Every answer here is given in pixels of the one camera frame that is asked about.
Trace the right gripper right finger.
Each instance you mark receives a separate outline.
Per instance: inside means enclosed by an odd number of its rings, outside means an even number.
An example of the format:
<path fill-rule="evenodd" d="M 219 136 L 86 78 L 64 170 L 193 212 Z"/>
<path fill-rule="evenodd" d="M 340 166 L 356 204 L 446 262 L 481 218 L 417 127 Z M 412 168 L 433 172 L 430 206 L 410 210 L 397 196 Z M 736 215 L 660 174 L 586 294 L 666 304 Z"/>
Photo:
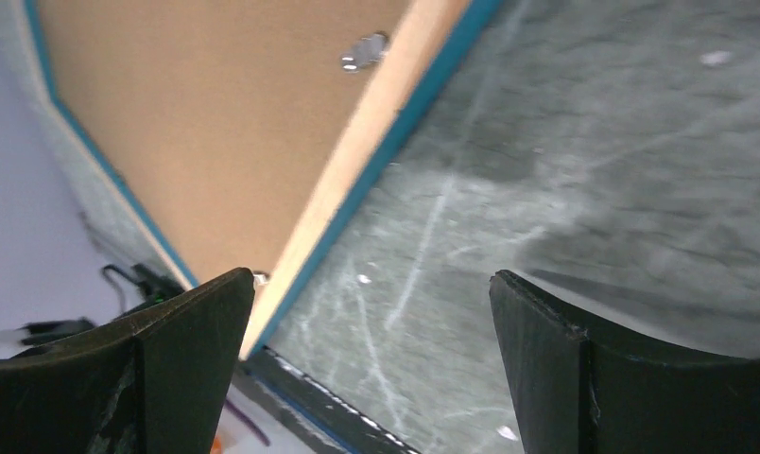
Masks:
<path fill-rule="evenodd" d="M 633 331 L 518 274 L 490 286 L 527 453 L 760 453 L 760 358 Z"/>

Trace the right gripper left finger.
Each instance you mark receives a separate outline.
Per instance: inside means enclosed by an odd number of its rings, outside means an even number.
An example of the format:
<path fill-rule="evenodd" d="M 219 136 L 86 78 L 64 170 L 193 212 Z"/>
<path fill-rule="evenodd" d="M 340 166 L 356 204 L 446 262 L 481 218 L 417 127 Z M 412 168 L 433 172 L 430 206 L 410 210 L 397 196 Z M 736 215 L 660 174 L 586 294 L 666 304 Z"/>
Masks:
<path fill-rule="evenodd" d="M 0 453 L 207 453 L 254 299 L 236 268 L 0 359 Z"/>

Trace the blue picture frame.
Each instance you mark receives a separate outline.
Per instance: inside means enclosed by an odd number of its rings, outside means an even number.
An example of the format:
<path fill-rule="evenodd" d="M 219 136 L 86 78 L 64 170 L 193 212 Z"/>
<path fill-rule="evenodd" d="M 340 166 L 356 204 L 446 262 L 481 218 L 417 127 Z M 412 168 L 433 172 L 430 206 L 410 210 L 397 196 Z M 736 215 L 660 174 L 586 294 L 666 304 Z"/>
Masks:
<path fill-rule="evenodd" d="M 60 100 L 47 42 L 36 10 L 40 1 L 14 1 L 37 98 L 68 149 L 91 167 L 77 184 L 86 223 L 101 234 L 116 216 L 157 256 L 184 289 L 206 282 L 191 276 L 146 209 Z M 383 168 L 396 155 L 498 10 L 495 1 L 405 1 L 408 8 L 390 33 L 359 38 L 340 56 L 347 74 L 370 79 L 309 195 L 275 267 L 251 269 L 255 299 L 240 350 L 248 358 L 268 343 Z"/>

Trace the brown backing board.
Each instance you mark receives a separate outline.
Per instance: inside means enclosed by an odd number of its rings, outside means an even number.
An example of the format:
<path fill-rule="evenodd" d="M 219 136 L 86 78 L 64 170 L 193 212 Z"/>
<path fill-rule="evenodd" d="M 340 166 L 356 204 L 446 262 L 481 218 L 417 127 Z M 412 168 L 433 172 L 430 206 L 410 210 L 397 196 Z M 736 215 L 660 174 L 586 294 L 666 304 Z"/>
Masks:
<path fill-rule="evenodd" d="M 272 270 L 405 1 L 40 1 L 62 103 L 200 282 Z"/>

